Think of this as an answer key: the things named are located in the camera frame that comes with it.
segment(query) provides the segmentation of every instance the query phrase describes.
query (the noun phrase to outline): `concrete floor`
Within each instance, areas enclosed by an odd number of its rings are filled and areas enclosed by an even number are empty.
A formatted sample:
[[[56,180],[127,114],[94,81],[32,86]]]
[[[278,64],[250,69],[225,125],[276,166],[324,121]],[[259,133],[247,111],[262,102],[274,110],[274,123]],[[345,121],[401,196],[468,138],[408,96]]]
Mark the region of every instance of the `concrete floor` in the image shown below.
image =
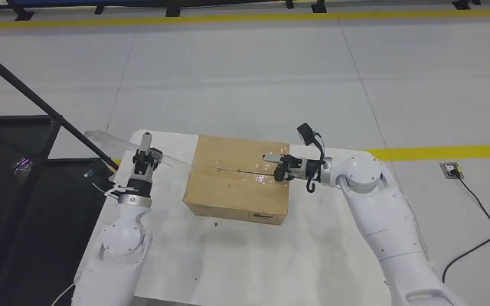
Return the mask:
[[[3,31],[0,41],[0,62],[82,131],[298,144],[296,126],[308,122],[333,148],[490,142],[488,19],[37,29]],[[1,115],[41,113],[0,80]],[[67,132],[51,153],[87,156]],[[457,162],[490,210],[490,161]],[[490,236],[490,221],[439,161],[393,167],[441,276]],[[488,258],[490,246],[447,275],[470,305],[490,301]]]

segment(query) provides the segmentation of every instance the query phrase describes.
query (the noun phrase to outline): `yellow floor line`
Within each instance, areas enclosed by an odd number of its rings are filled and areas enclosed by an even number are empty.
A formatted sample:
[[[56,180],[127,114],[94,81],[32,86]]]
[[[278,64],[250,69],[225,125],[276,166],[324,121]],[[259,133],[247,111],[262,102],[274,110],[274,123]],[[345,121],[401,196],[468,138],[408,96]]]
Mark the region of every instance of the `yellow floor line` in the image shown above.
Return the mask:
[[[51,21],[3,21],[0,30],[15,28],[68,28],[68,27],[106,27],[128,25],[164,25],[164,24],[198,24],[210,22],[245,22],[245,21],[312,21],[328,19],[401,19],[401,18],[468,18],[490,17],[490,10],[468,11],[366,11],[327,14],[254,14],[254,15],[216,15],[188,16],[177,18],[114,18],[87,20],[51,20]]]
[[[490,145],[458,145],[452,147],[372,148],[365,150],[381,161],[424,161],[490,158]]]

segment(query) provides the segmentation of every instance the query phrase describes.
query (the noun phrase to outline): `cardboard box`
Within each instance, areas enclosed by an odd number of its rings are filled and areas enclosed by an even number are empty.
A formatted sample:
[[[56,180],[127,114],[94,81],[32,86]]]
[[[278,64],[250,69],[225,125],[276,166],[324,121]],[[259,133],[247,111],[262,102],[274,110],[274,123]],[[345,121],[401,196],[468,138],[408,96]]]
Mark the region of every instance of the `cardboard box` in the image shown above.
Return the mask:
[[[281,224],[289,184],[274,181],[265,153],[288,154],[289,145],[199,136],[184,202],[198,216]]]

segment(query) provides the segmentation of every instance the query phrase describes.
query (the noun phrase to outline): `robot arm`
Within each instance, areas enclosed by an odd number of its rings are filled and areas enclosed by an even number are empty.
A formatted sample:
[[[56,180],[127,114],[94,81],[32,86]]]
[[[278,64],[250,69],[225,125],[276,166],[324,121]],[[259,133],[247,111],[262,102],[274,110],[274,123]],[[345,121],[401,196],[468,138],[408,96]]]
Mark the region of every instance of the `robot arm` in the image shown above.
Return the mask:
[[[308,145],[318,133],[304,124],[298,128]],[[347,158],[319,160],[291,155],[264,155],[278,164],[276,181],[294,178],[339,186],[352,212],[359,232],[380,263],[390,288],[393,306],[466,305],[434,274],[423,251],[415,217],[386,165],[365,151]]]
[[[153,171],[162,153],[150,148],[152,136],[145,133],[128,180],[128,188],[119,194],[119,219],[102,228],[90,258],[76,281],[73,306],[129,305],[136,290],[143,262],[152,243],[141,218],[151,211]]]

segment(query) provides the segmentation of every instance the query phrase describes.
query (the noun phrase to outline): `electrical socket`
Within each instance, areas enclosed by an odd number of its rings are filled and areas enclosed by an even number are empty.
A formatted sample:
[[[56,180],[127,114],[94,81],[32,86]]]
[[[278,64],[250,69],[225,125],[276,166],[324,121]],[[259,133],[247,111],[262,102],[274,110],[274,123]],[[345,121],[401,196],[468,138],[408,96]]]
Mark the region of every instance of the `electrical socket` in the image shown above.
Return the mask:
[[[450,171],[456,169],[459,172],[459,177],[460,178],[465,178],[462,175],[461,168],[459,167],[458,163],[455,161],[451,162],[445,162],[445,163],[439,163],[441,166],[441,169],[443,170],[444,176],[449,179],[457,179],[455,175],[451,175]]]

